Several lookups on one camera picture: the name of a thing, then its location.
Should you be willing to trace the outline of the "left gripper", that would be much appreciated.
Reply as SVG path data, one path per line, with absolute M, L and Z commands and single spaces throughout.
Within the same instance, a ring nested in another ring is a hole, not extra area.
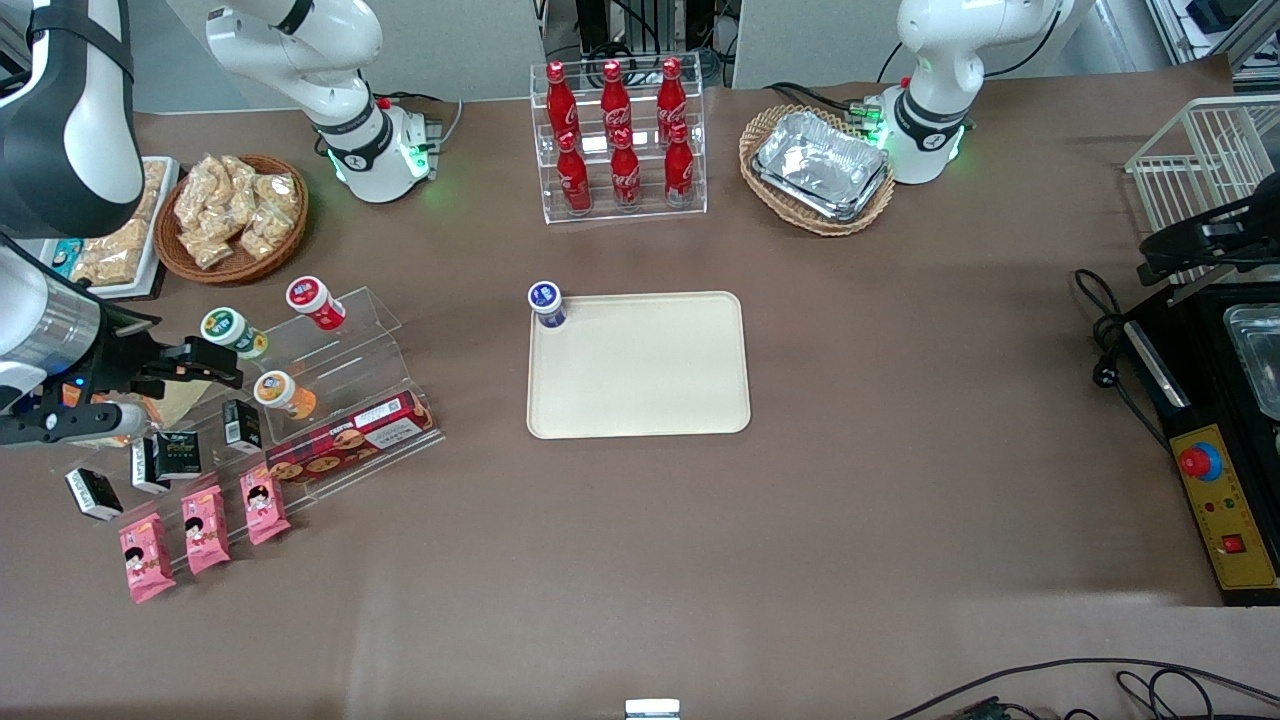
M 1201 223 L 1196 231 L 1160 231 L 1139 245 L 1142 284 L 1210 265 L 1263 266 L 1279 261 L 1277 196 L 1253 197 L 1235 214 Z

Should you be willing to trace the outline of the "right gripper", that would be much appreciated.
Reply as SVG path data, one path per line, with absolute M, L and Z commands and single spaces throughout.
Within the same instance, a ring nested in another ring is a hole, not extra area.
M 205 338 L 165 346 L 151 331 L 163 320 L 120 306 L 101 306 L 99 342 L 67 372 L 45 380 L 45 396 L 59 404 L 87 404 L 97 396 L 133 393 L 165 397 L 165 380 L 206 380 L 242 389 L 239 355 Z

